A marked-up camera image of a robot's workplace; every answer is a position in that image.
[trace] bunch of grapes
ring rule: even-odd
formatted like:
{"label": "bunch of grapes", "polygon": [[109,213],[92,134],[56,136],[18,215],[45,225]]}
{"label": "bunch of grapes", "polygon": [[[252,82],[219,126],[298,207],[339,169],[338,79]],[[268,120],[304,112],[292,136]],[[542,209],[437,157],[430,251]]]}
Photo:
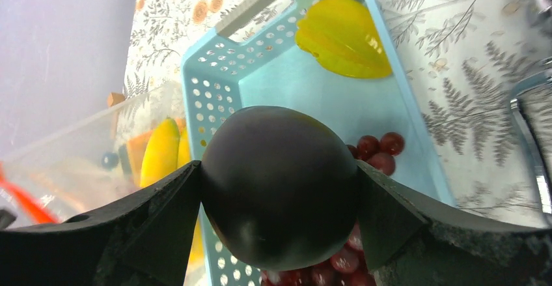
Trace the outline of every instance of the bunch of grapes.
{"label": "bunch of grapes", "polygon": [[386,133],[380,140],[374,136],[365,135],[359,139],[357,146],[347,145],[356,159],[380,170],[387,176],[395,172],[396,164],[393,156],[404,150],[404,138],[395,132]]}
{"label": "bunch of grapes", "polygon": [[299,270],[262,270],[261,277],[261,286],[376,286],[366,268],[358,223],[345,246],[328,260]]}

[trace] gray wall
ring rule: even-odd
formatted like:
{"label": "gray wall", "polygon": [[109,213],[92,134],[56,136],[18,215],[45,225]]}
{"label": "gray wall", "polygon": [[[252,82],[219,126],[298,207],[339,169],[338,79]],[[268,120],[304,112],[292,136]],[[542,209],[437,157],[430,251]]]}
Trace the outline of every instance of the gray wall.
{"label": "gray wall", "polygon": [[120,92],[135,0],[0,0],[0,157]]}

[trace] metal handle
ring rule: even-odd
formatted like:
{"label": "metal handle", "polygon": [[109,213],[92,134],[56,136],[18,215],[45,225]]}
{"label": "metal handle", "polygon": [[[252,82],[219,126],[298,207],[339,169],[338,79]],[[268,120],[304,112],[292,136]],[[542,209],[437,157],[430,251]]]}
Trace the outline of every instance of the metal handle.
{"label": "metal handle", "polygon": [[234,34],[242,25],[253,19],[255,15],[274,1],[275,0],[245,0],[232,10],[228,16],[224,17],[215,25],[217,34],[224,37],[230,37],[230,35]]}
{"label": "metal handle", "polygon": [[[544,63],[549,64],[550,59],[546,59]],[[524,113],[523,102],[520,98],[521,95],[541,86],[552,86],[552,69],[548,68],[516,84],[510,93],[509,105],[512,124],[519,136],[525,161],[537,186],[542,213],[544,213],[548,223],[552,225],[552,182],[542,150],[529,118]]]}

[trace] table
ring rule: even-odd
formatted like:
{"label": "table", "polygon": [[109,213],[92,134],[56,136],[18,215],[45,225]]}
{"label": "table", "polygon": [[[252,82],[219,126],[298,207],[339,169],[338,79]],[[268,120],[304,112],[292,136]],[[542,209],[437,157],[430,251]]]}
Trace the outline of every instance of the table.
{"label": "table", "polygon": [[[182,54],[243,0],[136,0],[125,94],[180,81]],[[544,226],[512,134],[505,92],[549,55],[526,19],[529,0],[378,0],[460,208]],[[236,37],[284,7],[275,3]],[[530,97],[544,145],[552,143],[550,93]],[[548,158],[551,148],[545,148]]]}

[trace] orange flower print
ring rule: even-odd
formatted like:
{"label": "orange flower print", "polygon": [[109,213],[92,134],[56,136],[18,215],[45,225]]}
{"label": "orange flower print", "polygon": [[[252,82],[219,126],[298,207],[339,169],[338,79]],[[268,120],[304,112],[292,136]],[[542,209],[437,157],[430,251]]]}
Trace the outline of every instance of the orange flower print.
{"label": "orange flower print", "polygon": [[136,2],[135,11],[138,12],[144,8],[144,5],[146,4],[146,0],[138,0]]}
{"label": "orange flower print", "polygon": [[223,7],[224,0],[211,0],[211,5],[209,6],[209,10],[211,12],[218,12]]}
{"label": "orange flower print", "polygon": [[208,5],[207,1],[201,0],[197,4],[195,4],[195,7],[193,7],[193,22],[198,24],[202,23],[205,18],[207,18],[207,10]]}

